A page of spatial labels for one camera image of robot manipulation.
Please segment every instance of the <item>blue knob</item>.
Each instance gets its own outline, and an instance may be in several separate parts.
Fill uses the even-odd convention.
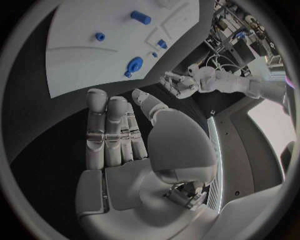
[[[164,41],[164,40],[159,40],[158,43],[157,43],[162,49],[167,49],[168,46],[167,46],[167,43]]]
[[[95,37],[99,42],[102,42],[105,39],[105,35],[102,32],[97,32]]]
[[[151,17],[149,17],[139,11],[133,11],[130,16],[132,19],[135,19],[145,25],[148,25],[151,22]]]
[[[140,70],[142,66],[143,66],[143,59],[137,56],[128,63],[127,71],[124,73],[124,75],[127,78],[130,78],[132,76],[132,73]]]

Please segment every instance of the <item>blue plastic part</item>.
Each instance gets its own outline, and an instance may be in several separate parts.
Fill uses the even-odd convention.
[[[105,35],[104,35],[104,33],[102,33],[102,32],[97,32],[97,33],[95,34],[95,37],[96,37],[96,39],[97,39],[99,42],[102,42],[102,41],[105,39]]]
[[[158,43],[157,43],[162,49],[167,49],[168,46],[167,46],[167,43],[164,41],[164,40],[159,40]]]
[[[132,59],[128,65],[127,65],[127,71],[124,73],[124,75],[127,78],[130,78],[132,76],[132,73],[137,72],[138,70],[141,69],[141,67],[143,66],[143,59],[139,56],[135,57],[134,59]]]
[[[133,11],[130,16],[132,19],[135,19],[142,24],[148,25],[151,23],[151,17],[149,17],[139,11]]]

